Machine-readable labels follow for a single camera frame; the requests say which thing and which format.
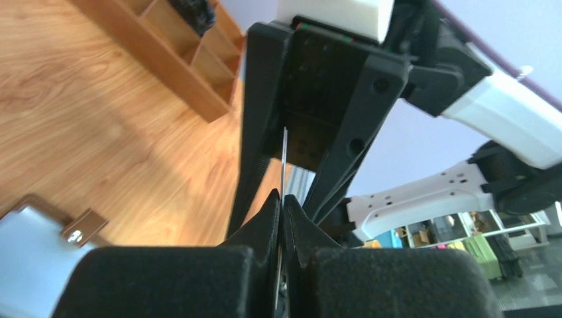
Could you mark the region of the brown leather card holder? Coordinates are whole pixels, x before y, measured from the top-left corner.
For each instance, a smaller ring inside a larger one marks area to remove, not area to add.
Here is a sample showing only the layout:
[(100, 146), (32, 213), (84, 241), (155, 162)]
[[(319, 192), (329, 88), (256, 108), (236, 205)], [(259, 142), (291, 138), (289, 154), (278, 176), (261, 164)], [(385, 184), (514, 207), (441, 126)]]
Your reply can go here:
[(107, 219), (77, 217), (40, 196), (24, 195), (1, 212), (1, 316), (50, 317), (78, 262), (109, 245)]

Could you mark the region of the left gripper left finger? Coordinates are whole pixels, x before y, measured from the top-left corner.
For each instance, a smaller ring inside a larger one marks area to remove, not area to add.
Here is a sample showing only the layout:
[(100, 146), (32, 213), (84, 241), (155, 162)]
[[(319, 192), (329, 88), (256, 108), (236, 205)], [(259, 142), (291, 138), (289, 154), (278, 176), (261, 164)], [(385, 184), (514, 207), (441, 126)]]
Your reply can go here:
[(280, 194), (215, 247), (110, 246), (78, 263), (55, 317), (275, 317)]

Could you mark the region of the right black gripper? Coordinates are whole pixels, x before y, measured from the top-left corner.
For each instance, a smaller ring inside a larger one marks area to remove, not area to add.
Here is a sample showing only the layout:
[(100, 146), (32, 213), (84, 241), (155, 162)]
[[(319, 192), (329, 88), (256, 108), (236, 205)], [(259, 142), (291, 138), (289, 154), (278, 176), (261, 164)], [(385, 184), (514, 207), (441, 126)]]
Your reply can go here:
[(272, 159), (317, 172), (304, 203), (319, 224), (408, 82), (410, 62), (365, 36), (296, 16), (247, 32), (240, 170), (226, 237), (238, 231)]

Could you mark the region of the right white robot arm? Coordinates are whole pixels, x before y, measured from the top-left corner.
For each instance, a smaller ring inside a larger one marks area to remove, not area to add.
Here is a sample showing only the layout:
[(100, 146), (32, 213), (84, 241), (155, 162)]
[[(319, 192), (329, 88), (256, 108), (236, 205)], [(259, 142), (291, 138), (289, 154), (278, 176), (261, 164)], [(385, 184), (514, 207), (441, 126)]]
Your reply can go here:
[[(275, 156), (315, 177), (302, 206), (360, 246), (448, 214), (528, 215), (561, 200), (561, 106), (516, 79), (438, 1), (279, 1), (247, 33), (240, 174), (227, 235)], [(488, 141), (434, 175), (347, 197), (398, 101)]]

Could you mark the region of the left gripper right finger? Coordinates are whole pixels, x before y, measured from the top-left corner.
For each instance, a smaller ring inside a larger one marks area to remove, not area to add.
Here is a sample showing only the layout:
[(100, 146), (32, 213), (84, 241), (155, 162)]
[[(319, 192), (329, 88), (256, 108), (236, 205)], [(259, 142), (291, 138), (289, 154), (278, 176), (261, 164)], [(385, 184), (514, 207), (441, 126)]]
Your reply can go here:
[(454, 249), (343, 248), (284, 198), (291, 317), (501, 317), (480, 266)]

